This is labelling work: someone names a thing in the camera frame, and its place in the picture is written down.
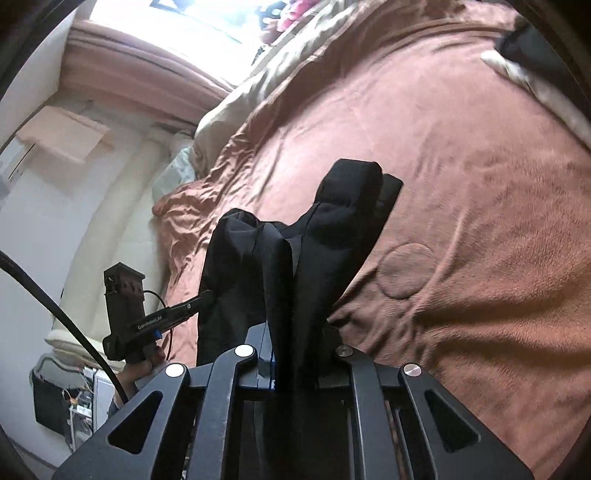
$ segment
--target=pink cloth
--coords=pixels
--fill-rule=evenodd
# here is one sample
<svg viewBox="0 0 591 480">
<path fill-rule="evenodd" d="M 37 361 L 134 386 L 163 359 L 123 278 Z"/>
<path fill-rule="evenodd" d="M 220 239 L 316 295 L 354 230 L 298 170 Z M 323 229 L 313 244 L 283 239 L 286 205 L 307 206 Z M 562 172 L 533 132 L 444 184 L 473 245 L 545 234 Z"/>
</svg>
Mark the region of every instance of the pink cloth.
<svg viewBox="0 0 591 480">
<path fill-rule="evenodd" d="M 284 32 L 303 14 L 315 6 L 319 0 L 292 0 L 281 12 L 281 18 L 277 23 L 277 31 Z"/>
</svg>

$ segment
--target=curtain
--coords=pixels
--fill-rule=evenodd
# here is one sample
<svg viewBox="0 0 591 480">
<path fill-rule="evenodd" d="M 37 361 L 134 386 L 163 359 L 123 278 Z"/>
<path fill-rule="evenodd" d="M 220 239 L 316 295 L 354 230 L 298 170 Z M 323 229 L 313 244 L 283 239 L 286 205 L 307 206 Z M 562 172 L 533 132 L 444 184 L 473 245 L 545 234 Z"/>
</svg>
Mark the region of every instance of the curtain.
<svg viewBox="0 0 591 480">
<path fill-rule="evenodd" d="M 232 91 L 163 48 L 89 20 L 72 25 L 60 86 L 186 129 Z"/>
</svg>

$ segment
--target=black cloth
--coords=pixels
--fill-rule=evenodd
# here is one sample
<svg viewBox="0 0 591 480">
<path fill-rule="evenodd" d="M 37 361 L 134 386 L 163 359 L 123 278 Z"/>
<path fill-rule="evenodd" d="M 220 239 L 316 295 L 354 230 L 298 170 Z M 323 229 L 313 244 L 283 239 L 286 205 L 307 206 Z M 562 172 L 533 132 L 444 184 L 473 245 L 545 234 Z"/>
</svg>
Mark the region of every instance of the black cloth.
<svg viewBox="0 0 591 480">
<path fill-rule="evenodd" d="M 337 161 L 314 204 L 293 225 L 234 209 L 207 249 L 200 293 L 216 301 L 199 313 L 197 364 L 213 362 L 268 322 L 277 388 L 314 384 L 322 328 L 369 255 L 402 182 L 377 163 Z"/>
<path fill-rule="evenodd" d="M 589 119 L 591 103 L 552 46 L 530 23 L 501 37 L 496 50 L 560 90 Z"/>
</svg>

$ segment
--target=black cable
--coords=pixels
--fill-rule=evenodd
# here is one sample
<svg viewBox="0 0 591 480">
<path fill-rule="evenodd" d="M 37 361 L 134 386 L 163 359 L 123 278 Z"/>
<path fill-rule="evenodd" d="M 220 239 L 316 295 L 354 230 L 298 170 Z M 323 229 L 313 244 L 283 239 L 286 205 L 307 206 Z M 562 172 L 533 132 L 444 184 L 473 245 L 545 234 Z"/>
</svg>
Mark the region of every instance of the black cable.
<svg viewBox="0 0 591 480">
<path fill-rule="evenodd" d="M 166 304 L 164 303 L 164 300 L 162 299 L 162 297 L 160 295 L 158 295 L 154 290 L 144 290 L 144 293 L 151 293 L 152 295 L 154 295 L 154 297 L 156 297 L 157 299 L 159 299 L 160 303 L 162 304 L 162 306 L 164 308 L 166 308 Z"/>
<path fill-rule="evenodd" d="M 123 390 L 121 382 L 119 382 L 119 379 L 115 376 L 115 373 L 102 355 L 92 346 L 76 324 L 70 320 L 68 315 L 66 315 L 66 312 L 64 312 L 57 303 L 54 302 L 50 296 L 47 295 L 47 293 L 45 293 L 43 289 L 2 250 L 0 250 L 0 268 L 20 283 L 25 290 L 27 290 L 39 303 L 41 303 L 41 305 L 49 310 L 49 312 L 59 320 L 64 327 L 66 327 L 68 332 L 80 342 L 90 356 L 95 359 L 95 362 L 105 371 L 107 377 L 109 377 L 109 380 L 111 380 L 111 383 L 121 397 L 121 401 L 127 403 L 127 394 L 125 393 L 125 390 Z"/>
<path fill-rule="evenodd" d="M 162 306 L 164 308 L 166 308 L 166 304 L 164 303 L 164 300 L 156 292 L 154 292 L 153 290 L 144 290 L 144 293 L 151 293 L 152 295 L 154 295 L 157 299 L 159 299 Z M 168 334 L 168 338 L 170 339 L 170 342 L 168 343 L 168 353 L 166 354 L 166 360 L 170 360 L 170 354 L 173 351 L 173 332 L 174 332 L 174 328 L 171 328 L 170 333 Z"/>
</svg>

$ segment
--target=brown bedsheet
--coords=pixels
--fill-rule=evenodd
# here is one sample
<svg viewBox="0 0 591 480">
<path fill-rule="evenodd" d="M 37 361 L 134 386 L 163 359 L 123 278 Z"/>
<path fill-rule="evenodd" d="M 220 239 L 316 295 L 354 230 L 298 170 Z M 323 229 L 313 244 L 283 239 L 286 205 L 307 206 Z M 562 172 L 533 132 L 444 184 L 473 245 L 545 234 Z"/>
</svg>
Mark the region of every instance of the brown bedsheet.
<svg viewBox="0 0 591 480">
<path fill-rule="evenodd" d="M 330 321 L 379 362 L 427 367 L 542 480 L 591 414 L 591 155 L 480 61 L 507 11 L 425 23 L 441 3 L 362 9 L 208 178 L 156 205 L 167 298 L 195 294 L 228 209 L 290 223 L 336 159 L 377 161 L 405 187 Z M 177 359 L 193 364 L 183 329 Z"/>
</svg>

